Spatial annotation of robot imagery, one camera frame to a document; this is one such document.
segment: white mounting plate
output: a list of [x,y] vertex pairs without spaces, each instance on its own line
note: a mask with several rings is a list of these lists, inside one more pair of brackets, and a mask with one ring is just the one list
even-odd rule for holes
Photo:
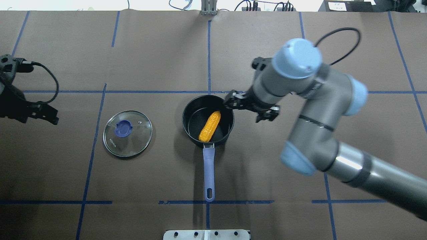
[[218,240],[251,240],[251,235],[250,235],[250,231],[243,230],[243,229],[168,230],[163,235],[163,240],[216,240],[216,239]]

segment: metal arm segment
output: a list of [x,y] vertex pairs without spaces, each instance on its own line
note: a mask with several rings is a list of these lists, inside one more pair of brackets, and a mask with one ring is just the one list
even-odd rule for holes
[[326,173],[427,221],[427,181],[422,178],[342,142]]

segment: lid rim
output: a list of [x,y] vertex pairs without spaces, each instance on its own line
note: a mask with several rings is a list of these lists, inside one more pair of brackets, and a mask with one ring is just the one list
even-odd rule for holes
[[[150,136],[149,136],[149,138],[148,138],[148,140],[147,140],[147,143],[145,144],[145,146],[140,150],[140,151],[138,151],[138,152],[136,152],[136,153],[132,153],[132,154],[130,154],[130,155],[121,155],[121,154],[117,154],[117,153],[114,153],[114,151],[108,146],[108,143],[107,143],[107,139],[106,139],[106,137],[105,137],[105,132],[106,132],[106,130],[107,130],[107,126],[111,126],[111,122],[119,115],[119,114],[122,114],[122,113],[124,113],[124,112],[135,112],[135,113],[138,113],[138,114],[141,114],[142,116],[144,116],[147,120],[148,120],[148,123],[149,123],[149,125],[150,125]],[[105,127],[104,127],[104,131],[103,131],[103,133],[102,133],[102,140],[103,140],[103,143],[104,143],[104,147],[111,153],[111,154],[113,154],[114,156],[117,156],[117,157],[119,157],[119,158],[129,158],[129,157],[133,157],[133,156],[136,156],[136,155],[138,155],[138,154],[140,154],[141,152],[143,152],[147,147],[148,147],[148,145],[150,144],[150,142],[151,142],[151,138],[152,138],[152,136],[153,136],[153,124],[151,123],[151,120],[145,115],[145,114],[143,114],[143,113],[141,113],[141,112],[139,112],[139,111],[135,111],[135,110],[126,110],[126,111],[121,111],[121,112],[119,112],[119,113],[117,113],[117,114],[115,114],[114,116],[112,116],[108,121],[107,121],[107,123],[106,123],[106,125],[105,125]]]

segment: white label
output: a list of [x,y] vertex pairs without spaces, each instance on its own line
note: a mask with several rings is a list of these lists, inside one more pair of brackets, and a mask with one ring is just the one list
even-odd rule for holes
[[328,2],[329,9],[334,11],[347,11],[347,8],[345,7],[345,3],[331,3]]
[[116,147],[116,145],[114,144],[113,140],[110,138],[110,143],[113,144],[114,147]]

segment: blue tape line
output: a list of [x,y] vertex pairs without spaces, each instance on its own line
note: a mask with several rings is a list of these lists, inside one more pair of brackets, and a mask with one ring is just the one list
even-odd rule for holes
[[369,94],[412,94],[412,91],[369,91]]
[[[352,199],[352,200],[331,200],[332,204],[337,203],[385,203],[386,201],[382,199]],[[314,204],[324,204],[329,203],[328,200],[313,200],[311,203]]]
[[[54,94],[54,90],[25,90],[24,93],[30,94]],[[104,91],[99,90],[62,90],[62,94],[101,94]],[[230,91],[211,91],[211,94],[227,94]],[[208,94],[208,91],[161,91],[161,90],[108,90],[106,94]],[[237,91],[237,93],[246,93],[246,91]],[[412,91],[369,91],[370,94],[412,94]],[[427,94],[427,91],[415,91],[417,94]]]
[[120,16],[120,11],[117,11],[116,26],[114,27],[114,35],[113,35],[113,41],[111,42],[111,47],[114,47],[114,43],[116,42],[116,33],[117,33],[117,26],[119,25],[119,16]]
[[333,219],[332,201],[330,199],[328,176],[326,175],[326,173],[324,173],[323,177],[325,179],[326,196],[328,196],[329,217],[330,217],[330,225],[332,227],[332,236],[333,236],[333,240],[336,240],[335,221]]
[[85,204],[113,204],[113,201],[86,201]]
[[400,47],[399,40],[398,40],[398,36],[397,36],[397,34],[396,34],[396,31],[395,31],[395,26],[394,26],[394,24],[393,24],[392,14],[391,14],[391,12],[388,12],[388,14],[389,14],[390,26],[392,27],[393,35],[394,35],[395,40],[396,40],[396,45],[397,45],[397,47],[398,47],[399,54],[400,54],[401,59],[402,59],[402,62],[403,62],[403,67],[405,68],[406,76],[408,77],[409,85],[411,86],[412,93],[413,93],[413,95],[414,95],[414,99],[415,99],[415,102],[416,102],[416,104],[417,104],[418,112],[420,113],[420,117],[421,117],[421,120],[422,120],[423,125],[424,125],[424,131],[427,133],[427,124],[426,124],[426,120],[424,119],[424,114],[423,114],[423,111],[421,110],[421,106],[420,106],[420,103],[419,103],[419,101],[418,101],[417,93],[415,92],[414,84],[412,83],[411,75],[409,74],[409,71],[408,71],[408,67],[407,67],[407,65],[406,65],[405,58],[403,57],[402,49],[401,49],[401,47]]
[[211,22],[208,21],[208,94],[211,94]]
[[83,213],[84,212],[85,212],[85,204],[82,204],[82,208],[80,209],[79,226],[77,227],[76,240],[80,239],[80,231],[82,229]]
[[22,32],[24,31],[26,21],[28,20],[28,15],[29,15],[29,11],[27,11],[27,14],[25,15],[25,19],[24,19],[24,22],[22,23],[21,31],[19,32],[18,38],[16,39],[15,47],[13,48],[13,51],[12,51],[12,56],[15,56],[16,48],[18,47],[18,43],[19,43],[19,40],[21,39]]
[[[53,90],[25,90],[24,93],[31,94],[50,94],[55,93]],[[59,91],[62,94],[101,94],[104,91],[91,91],[91,90],[63,90]],[[208,91],[150,91],[150,90],[109,90],[105,91],[106,94],[207,94]]]
[[206,229],[211,228],[211,205],[210,203],[206,204]]
[[[83,201],[38,201],[38,200],[24,200],[24,201],[0,201],[0,205],[9,204],[82,204]],[[113,201],[87,201],[86,204],[113,204]]]
[[[25,90],[22,91],[24,93],[30,93],[30,94],[54,94],[55,91],[53,90]],[[79,91],[79,90],[63,90],[63,91],[59,91],[59,93],[61,94],[101,94],[103,93],[103,91]]]
[[96,129],[95,129],[94,143],[92,145],[91,160],[89,161],[88,175],[86,177],[85,192],[83,193],[83,203],[82,203],[82,208],[80,210],[79,225],[77,226],[76,240],[78,240],[80,238],[80,230],[82,229],[83,214],[85,212],[86,197],[88,196],[89,180],[91,178],[92,164],[94,162],[95,146],[96,146],[97,139],[98,139],[99,122],[101,120],[102,106],[104,105],[104,98],[105,98],[105,90],[106,90],[106,88],[107,88],[107,84],[104,85],[104,90],[103,90],[102,98],[101,98],[101,104],[100,104],[100,107],[99,107],[98,121],[97,121],[97,126],[96,126]]
[[298,13],[299,13],[299,25],[301,25],[301,35],[302,35],[302,38],[305,38],[304,25],[302,23],[302,13],[301,12],[298,12]]
[[[159,205],[167,205],[167,204],[207,204],[205,200],[200,201],[193,201],[193,200],[187,200],[187,201],[159,201]],[[274,203],[274,200],[221,200],[221,201],[212,201],[209,204],[271,204]]]
[[111,90],[105,91],[108,94],[207,94],[208,91],[150,91],[150,90],[135,90],[135,91],[120,91]]

